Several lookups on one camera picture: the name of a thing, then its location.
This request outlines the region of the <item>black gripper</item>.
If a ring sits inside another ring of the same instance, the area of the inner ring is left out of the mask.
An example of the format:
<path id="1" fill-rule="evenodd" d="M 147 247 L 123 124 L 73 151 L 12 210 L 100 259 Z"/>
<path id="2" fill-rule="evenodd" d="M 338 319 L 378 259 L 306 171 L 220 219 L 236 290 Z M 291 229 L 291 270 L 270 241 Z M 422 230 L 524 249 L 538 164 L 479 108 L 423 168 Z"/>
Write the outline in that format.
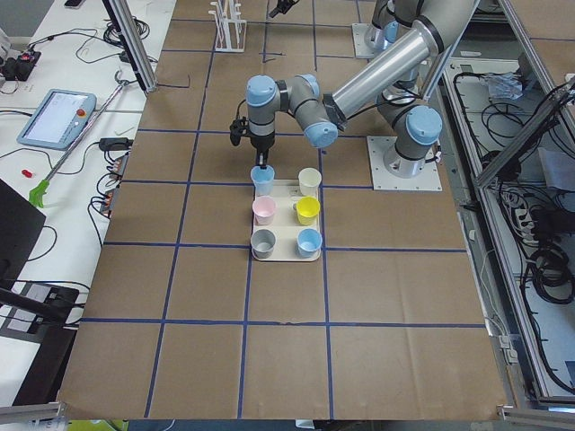
<path id="1" fill-rule="evenodd" d="M 256 150 L 257 166 L 261 169 L 267 168 L 268 153 L 275 143 L 275 134 L 270 133 L 265 136 L 251 134 L 250 141 Z"/>

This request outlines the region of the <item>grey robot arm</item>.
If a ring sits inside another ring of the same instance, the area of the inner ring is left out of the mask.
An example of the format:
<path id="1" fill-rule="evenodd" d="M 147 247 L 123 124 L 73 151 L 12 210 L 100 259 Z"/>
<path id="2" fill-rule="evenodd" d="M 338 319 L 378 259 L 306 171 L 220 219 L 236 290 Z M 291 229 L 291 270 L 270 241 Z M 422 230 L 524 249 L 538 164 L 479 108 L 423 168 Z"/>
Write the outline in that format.
<path id="1" fill-rule="evenodd" d="M 395 1 L 376 0 L 364 41 L 374 51 L 384 51 L 395 43 L 398 28 L 399 23 L 395 19 Z"/>
<path id="2" fill-rule="evenodd" d="M 275 114 L 289 112 L 305 137 L 316 148 L 332 144 L 347 120 L 368 101 L 402 80 L 427 57 L 443 54 L 463 33 L 476 5 L 474 1 L 395 1 L 390 8 L 378 1 L 372 25 L 379 30 L 386 20 L 399 25 L 396 39 L 341 88 L 319 98 L 319 84 L 313 75 L 296 75 L 274 80 L 256 75 L 246 85 L 248 116 L 242 119 L 242 136 L 256 149 L 255 164 L 267 167 L 269 150 L 275 142 Z"/>

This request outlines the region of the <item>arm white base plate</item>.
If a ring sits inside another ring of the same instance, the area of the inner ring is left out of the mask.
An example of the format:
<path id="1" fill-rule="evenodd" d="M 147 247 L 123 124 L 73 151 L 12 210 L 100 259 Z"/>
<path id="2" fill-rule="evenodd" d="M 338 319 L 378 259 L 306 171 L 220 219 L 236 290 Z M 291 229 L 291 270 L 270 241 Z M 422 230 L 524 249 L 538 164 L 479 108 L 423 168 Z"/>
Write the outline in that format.
<path id="1" fill-rule="evenodd" d="M 423 159 L 402 158 L 395 136 L 368 136 L 367 149 L 373 189 L 392 192 L 440 192 L 443 188 L 431 148 Z"/>
<path id="2" fill-rule="evenodd" d="M 355 58 L 371 59 L 394 44 L 399 24 L 388 23 L 382 30 L 371 23 L 351 25 Z"/>

